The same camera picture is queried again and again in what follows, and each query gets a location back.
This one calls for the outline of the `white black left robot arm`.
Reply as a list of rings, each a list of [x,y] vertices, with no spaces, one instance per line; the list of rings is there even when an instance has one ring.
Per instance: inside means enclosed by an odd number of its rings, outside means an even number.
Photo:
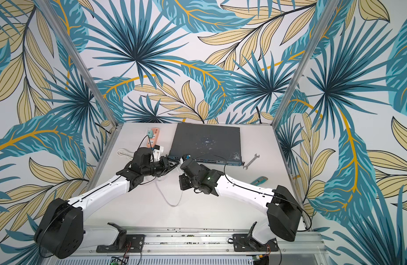
[[[34,234],[39,250],[63,259],[91,243],[92,230],[84,221],[98,209],[142,184],[144,177],[161,177],[179,165],[166,156],[157,162],[132,160],[104,184],[69,200],[57,198],[47,207]]]

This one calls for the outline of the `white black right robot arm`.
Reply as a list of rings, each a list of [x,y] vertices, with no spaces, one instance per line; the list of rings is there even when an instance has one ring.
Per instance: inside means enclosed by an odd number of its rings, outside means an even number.
[[[265,214],[249,230],[248,237],[252,241],[260,244],[275,238],[295,241],[304,211],[286,187],[261,188],[235,180],[218,170],[201,170],[192,177],[183,173],[179,176],[179,183],[183,191],[192,188],[207,195],[235,199]]]

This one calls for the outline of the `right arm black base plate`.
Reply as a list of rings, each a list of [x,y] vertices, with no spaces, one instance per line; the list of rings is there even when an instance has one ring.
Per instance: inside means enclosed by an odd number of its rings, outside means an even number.
[[[228,243],[233,245],[235,252],[277,252],[277,244],[270,240],[267,244],[261,244],[247,234],[233,234],[228,239]]]

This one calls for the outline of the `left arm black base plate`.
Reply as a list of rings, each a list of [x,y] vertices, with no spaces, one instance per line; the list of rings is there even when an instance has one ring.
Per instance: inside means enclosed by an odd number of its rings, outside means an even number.
[[[116,241],[111,245],[99,245],[96,248],[97,253],[140,253],[143,250],[144,239],[146,236],[144,234],[127,234],[118,237]]]

